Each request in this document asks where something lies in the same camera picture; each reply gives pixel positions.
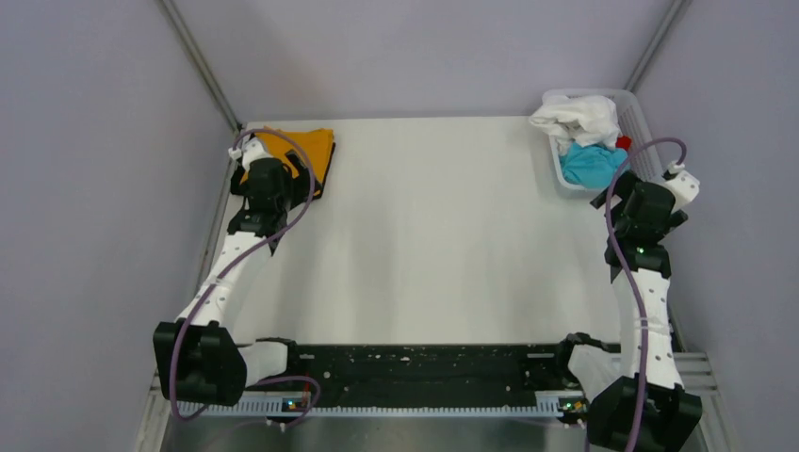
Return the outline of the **white t shirt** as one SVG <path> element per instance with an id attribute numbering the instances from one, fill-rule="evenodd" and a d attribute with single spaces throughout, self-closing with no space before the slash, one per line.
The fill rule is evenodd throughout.
<path id="1" fill-rule="evenodd" d="M 558 155 L 566 155 L 573 144 L 614 148 L 622 135 L 616 103 L 601 95 L 548 97 L 529 122 L 555 140 Z"/>

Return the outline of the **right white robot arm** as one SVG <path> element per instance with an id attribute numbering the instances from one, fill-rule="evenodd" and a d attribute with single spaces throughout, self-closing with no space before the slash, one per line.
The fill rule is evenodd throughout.
<path id="1" fill-rule="evenodd" d="M 668 313 L 672 268 L 665 236 L 688 218 L 683 208 L 698 180 L 674 162 L 659 182 L 626 171 L 596 196 L 608 230 L 610 269 L 620 330 L 620 354 L 586 333 L 559 344 L 554 379 L 581 387 L 587 400 L 589 444 L 614 451 L 678 451 L 703 413 L 677 371 Z"/>

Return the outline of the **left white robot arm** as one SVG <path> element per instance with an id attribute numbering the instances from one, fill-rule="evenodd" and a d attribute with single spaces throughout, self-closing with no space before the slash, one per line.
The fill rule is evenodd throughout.
<path id="1" fill-rule="evenodd" d="M 264 379 L 280 389 L 301 380 L 302 364 L 289 355 L 287 340 L 237 341 L 232 334 L 257 274 L 296 223 L 290 210 L 308 208 L 317 191 L 305 149 L 283 133 L 272 136 L 287 144 L 284 158 L 259 136 L 232 148 L 247 178 L 242 208 L 229 222 L 220 255 L 197 295 L 175 320 L 155 328 L 161 391 L 175 412 L 181 401 L 233 406 L 245 389 Z"/>

